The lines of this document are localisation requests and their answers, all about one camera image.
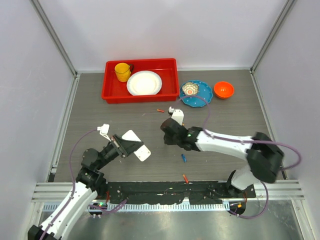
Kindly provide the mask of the white remote control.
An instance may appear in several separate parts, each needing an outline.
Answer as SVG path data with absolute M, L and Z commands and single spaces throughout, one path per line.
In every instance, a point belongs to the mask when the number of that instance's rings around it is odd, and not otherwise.
M 133 130 L 128 130 L 121 139 L 124 140 L 124 150 L 128 156 L 134 154 L 141 162 L 151 156 L 151 151 Z

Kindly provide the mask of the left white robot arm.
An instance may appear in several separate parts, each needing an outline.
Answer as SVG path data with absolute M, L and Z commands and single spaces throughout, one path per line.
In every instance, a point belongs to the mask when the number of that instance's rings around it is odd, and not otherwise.
M 107 180 L 100 172 L 117 157 L 134 154 L 141 162 L 151 155 L 137 135 L 127 131 L 123 136 L 113 135 L 108 144 L 98 151 L 89 148 L 82 155 L 81 169 L 72 176 L 72 188 L 57 209 L 39 226 L 32 225 L 27 232 L 28 240 L 65 240 L 83 212 L 94 200 L 102 199 L 108 190 Z

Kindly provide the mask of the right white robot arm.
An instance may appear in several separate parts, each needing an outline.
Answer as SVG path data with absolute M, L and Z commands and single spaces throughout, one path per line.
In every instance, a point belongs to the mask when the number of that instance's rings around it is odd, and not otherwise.
M 225 183 L 224 191 L 236 198 L 247 187 L 257 182 L 272 184 L 280 171 L 284 152 L 262 132 L 255 136 L 232 136 L 217 134 L 201 127 L 185 128 L 172 118 L 166 119 L 160 129 L 164 143 L 177 145 L 186 151 L 216 152 L 245 160 L 247 164 L 234 170 Z

